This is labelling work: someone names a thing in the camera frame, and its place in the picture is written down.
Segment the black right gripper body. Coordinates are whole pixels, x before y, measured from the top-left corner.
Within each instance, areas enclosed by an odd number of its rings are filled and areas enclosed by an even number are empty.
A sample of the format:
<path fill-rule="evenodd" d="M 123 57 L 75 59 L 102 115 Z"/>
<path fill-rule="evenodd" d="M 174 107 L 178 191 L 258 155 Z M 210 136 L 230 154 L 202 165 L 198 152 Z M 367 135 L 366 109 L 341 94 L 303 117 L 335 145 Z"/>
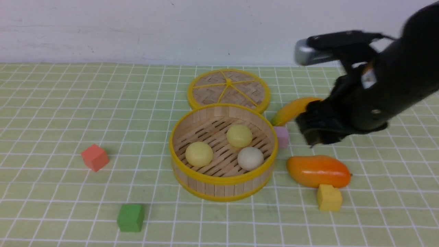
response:
<path fill-rule="evenodd" d="M 301 133 L 306 137 L 344 138 L 386 129 L 387 120 L 372 114 L 371 105 L 363 96 L 365 89 L 361 79 L 370 71 L 370 64 L 357 66 L 337 78 L 327 98 L 308 103 L 295 119 Z"/>

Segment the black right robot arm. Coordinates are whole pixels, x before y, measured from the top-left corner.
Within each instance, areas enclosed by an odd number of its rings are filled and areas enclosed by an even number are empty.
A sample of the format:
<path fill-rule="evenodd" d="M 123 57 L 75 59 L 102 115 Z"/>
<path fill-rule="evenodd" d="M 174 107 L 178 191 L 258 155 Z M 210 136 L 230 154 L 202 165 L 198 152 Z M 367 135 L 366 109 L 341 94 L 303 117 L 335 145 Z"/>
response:
<path fill-rule="evenodd" d="M 309 66 L 340 61 L 345 75 L 328 97 L 305 106 L 295 119 L 307 144 L 334 144 L 352 134 L 382 131 L 389 120 L 438 91 L 439 6 L 431 3 L 405 22 L 383 51 L 382 33 L 348 30 L 299 40 L 295 61 Z"/>

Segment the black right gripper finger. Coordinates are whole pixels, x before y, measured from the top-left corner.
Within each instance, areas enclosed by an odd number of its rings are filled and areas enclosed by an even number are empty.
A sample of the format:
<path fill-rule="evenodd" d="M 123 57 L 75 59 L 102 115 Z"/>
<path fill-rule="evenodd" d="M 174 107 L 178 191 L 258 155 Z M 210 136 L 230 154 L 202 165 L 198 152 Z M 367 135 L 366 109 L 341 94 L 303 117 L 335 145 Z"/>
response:
<path fill-rule="evenodd" d="M 347 137 L 347 134 L 340 132 L 321 132 L 320 142 L 321 144 L 334 144 L 341 142 Z"/>
<path fill-rule="evenodd" d="M 321 144 L 319 132 L 306 132 L 303 134 L 303 137 L 310 148 L 313 148 L 314 146 Z"/>

